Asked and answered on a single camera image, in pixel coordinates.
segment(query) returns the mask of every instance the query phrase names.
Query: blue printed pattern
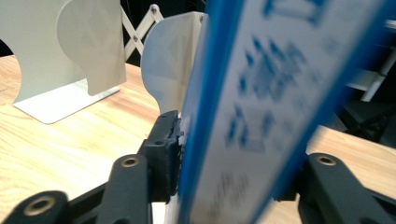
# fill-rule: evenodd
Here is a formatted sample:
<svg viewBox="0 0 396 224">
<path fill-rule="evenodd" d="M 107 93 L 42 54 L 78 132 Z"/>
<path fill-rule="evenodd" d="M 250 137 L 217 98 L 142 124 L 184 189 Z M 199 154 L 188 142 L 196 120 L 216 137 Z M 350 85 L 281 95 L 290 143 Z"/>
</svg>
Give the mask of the blue printed pattern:
<svg viewBox="0 0 396 224">
<path fill-rule="evenodd" d="M 296 8 L 291 4 L 298 4 L 304 8 Z M 262 13 L 265 17 L 272 14 L 290 17 L 293 19 L 306 20 L 313 26 L 318 26 L 325 7 L 329 0 L 268 0 Z"/>
<path fill-rule="evenodd" d="M 278 102 L 288 85 L 295 85 L 293 76 L 301 72 L 299 64 L 306 63 L 304 55 L 292 43 L 283 50 L 272 40 L 269 49 L 264 49 L 257 38 L 253 43 L 255 56 L 246 53 L 247 67 L 240 77 L 239 93 L 241 96 L 253 93 L 258 99 L 269 95 Z"/>
<path fill-rule="evenodd" d="M 238 146 L 244 151 L 264 152 L 264 141 L 274 127 L 274 124 L 276 124 L 273 113 L 267 111 L 263 114 L 262 119 L 258 120 L 256 125 L 251 125 L 247 123 L 242 107 L 236 105 L 234 108 L 235 110 L 230 118 L 228 132 L 225 134 L 226 147 Z"/>
</svg>

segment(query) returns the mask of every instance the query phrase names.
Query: white curved panel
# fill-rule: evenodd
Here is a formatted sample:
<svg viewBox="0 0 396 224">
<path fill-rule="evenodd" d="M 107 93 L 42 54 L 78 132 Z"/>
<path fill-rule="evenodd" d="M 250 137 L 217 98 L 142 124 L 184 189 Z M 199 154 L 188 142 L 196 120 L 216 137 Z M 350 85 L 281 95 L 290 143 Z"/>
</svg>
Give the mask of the white curved panel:
<svg viewBox="0 0 396 224">
<path fill-rule="evenodd" d="M 88 94 L 126 81 L 120 0 L 72 0 L 57 23 L 61 48 L 84 72 Z"/>
<path fill-rule="evenodd" d="M 14 105 L 44 123 L 52 123 L 63 119 L 118 91 L 118 88 L 108 90 L 110 87 L 102 85 L 100 88 L 104 90 L 103 92 L 94 96 L 88 95 L 87 81 L 84 80 L 83 69 L 85 68 L 82 66 L 83 69 L 81 69 L 77 65 L 81 62 L 77 62 L 78 60 L 75 57 L 72 57 L 74 60 L 72 61 L 64 54 L 64 50 L 58 42 L 57 20 L 64 5 L 70 4 L 70 2 L 70 0 L 0 1 L 0 39 L 11 48 L 21 67 L 21 87 Z M 114 18 L 114 21 L 111 22 L 115 22 L 115 24 L 107 25 L 114 26 L 108 30 L 109 32 L 121 27 L 120 2 L 112 0 L 111 6 L 114 8 L 116 3 L 118 3 L 118 12 L 114 9 L 104 10 L 104 8 L 110 8 L 110 1 L 98 7 L 90 8 L 92 13 L 96 9 L 101 9 L 97 12 L 98 14 L 93 13 L 91 15 L 92 20 L 105 16 L 107 12 L 109 18 Z M 81 27 L 83 25 L 85 24 L 82 22 L 75 22 L 68 27 L 68 30 L 70 33 L 74 33 L 76 30 L 84 29 L 84 27 Z M 122 51 L 121 55 L 123 55 L 123 49 L 117 48 L 117 50 Z M 107 57 L 110 54 L 107 52 L 104 55 L 104 57 Z M 110 61 L 106 63 L 107 72 L 111 75 L 118 74 L 116 78 L 118 84 L 122 82 L 120 77 L 122 71 L 118 70 L 120 70 L 120 65 L 124 69 L 124 60 L 122 58 L 120 62 Z M 103 60 L 91 60 L 91 63 L 95 65 L 104 64 Z M 96 77 L 95 80 L 106 84 L 114 83 L 114 81 L 108 81 L 107 77 L 103 76 Z"/>
<path fill-rule="evenodd" d="M 165 18 L 148 33 L 141 59 L 142 78 L 161 113 L 181 111 L 201 30 L 203 13 Z"/>
</svg>

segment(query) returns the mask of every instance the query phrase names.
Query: wood grain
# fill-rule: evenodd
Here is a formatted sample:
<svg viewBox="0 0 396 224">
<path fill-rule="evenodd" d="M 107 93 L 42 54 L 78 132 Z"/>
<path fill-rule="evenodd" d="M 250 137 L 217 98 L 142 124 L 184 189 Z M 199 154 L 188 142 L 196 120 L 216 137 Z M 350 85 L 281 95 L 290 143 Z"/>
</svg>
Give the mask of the wood grain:
<svg viewBox="0 0 396 224">
<path fill-rule="evenodd" d="M 0 221 L 23 199 L 58 189 L 70 199 L 107 181 L 115 159 L 136 153 L 159 115 L 140 69 L 101 102 L 51 125 L 12 105 L 21 83 L 14 56 L 0 58 Z"/>
<path fill-rule="evenodd" d="M 75 198 L 107 181 L 115 159 L 136 153 L 159 109 L 140 69 L 127 64 L 126 71 L 120 92 L 46 125 L 12 105 L 21 71 L 14 56 L 0 58 L 0 221 L 43 190 Z M 308 146 L 309 153 L 315 151 L 338 157 L 365 187 L 396 198 L 395 149 L 319 127 Z M 260 223 L 301 223 L 296 207 L 272 203 Z"/>
</svg>

